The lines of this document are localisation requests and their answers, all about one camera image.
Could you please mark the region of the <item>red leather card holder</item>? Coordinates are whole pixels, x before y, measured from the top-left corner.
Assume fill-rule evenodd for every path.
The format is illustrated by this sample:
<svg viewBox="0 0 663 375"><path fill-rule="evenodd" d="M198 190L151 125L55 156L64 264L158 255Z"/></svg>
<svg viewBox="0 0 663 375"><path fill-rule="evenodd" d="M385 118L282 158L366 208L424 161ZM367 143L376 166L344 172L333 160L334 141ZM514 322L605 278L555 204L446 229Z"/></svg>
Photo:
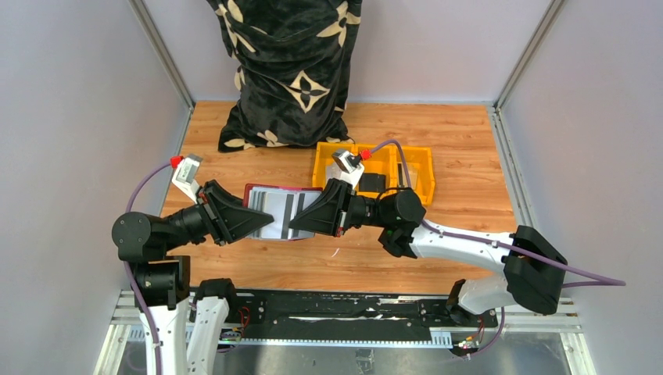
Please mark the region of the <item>red leather card holder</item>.
<svg viewBox="0 0 663 375"><path fill-rule="evenodd" d="M296 215L311 205L320 195L318 187L284 187L247 184L244 206L273 216L274 221L253 231L248 238L265 241L299 241L315 236L314 232L292 229L289 225Z"/></svg>

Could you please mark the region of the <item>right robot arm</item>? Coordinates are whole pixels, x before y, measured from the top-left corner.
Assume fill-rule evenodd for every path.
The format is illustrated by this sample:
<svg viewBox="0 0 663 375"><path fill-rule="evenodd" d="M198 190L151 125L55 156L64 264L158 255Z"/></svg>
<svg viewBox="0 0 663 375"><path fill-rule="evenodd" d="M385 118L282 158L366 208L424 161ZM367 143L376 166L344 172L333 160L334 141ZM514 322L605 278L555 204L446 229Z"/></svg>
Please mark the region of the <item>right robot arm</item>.
<svg viewBox="0 0 663 375"><path fill-rule="evenodd" d="M490 277L454 284L446 314L457 326L509 305L542 315L557 312L568 262L537 229L520 225L514 233L460 230L431 223L425 213L408 187L369 198L332 178L289 226L333 237L350 228L378 227L379 243L395 257L447 259L491 271Z"/></svg>

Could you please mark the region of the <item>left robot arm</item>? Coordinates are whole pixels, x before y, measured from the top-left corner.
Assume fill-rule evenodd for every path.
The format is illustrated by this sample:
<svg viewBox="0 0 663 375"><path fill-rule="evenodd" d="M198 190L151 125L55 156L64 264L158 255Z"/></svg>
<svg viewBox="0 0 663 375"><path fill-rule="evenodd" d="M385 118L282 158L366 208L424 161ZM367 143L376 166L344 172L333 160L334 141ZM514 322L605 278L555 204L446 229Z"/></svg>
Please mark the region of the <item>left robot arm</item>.
<svg viewBox="0 0 663 375"><path fill-rule="evenodd" d="M193 204L174 214L158 217L129 209L112 228L144 328L149 374L213 373L222 327L240 310L231 279L205 280L192 292L190 256L169 252L207 237L228 245L274 222L215 180L192 193Z"/></svg>

